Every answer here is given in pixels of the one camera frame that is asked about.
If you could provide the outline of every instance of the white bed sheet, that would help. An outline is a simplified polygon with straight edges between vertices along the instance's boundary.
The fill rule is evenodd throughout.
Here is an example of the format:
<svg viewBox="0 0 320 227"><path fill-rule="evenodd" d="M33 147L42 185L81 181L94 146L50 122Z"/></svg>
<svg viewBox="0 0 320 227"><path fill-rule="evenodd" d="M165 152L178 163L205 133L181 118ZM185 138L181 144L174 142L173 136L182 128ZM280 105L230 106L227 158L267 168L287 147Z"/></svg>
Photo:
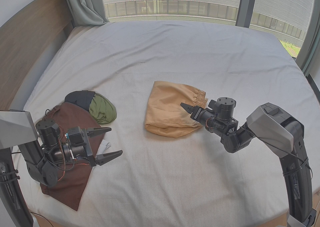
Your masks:
<svg viewBox="0 0 320 227"><path fill-rule="evenodd" d="M209 99L232 97L242 125L271 102L305 125L320 188L320 107L306 78L269 33L189 21L131 21L75 29L34 88L25 110L38 121L75 90L105 95L117 119L105 139L121 157L93 169L78 211L41 189L14 155L30 210L65 226L256 226L288 210L279 159L258 139L230 154L201 128L168 138L144 129L156 80L184 83Z"/></svg>

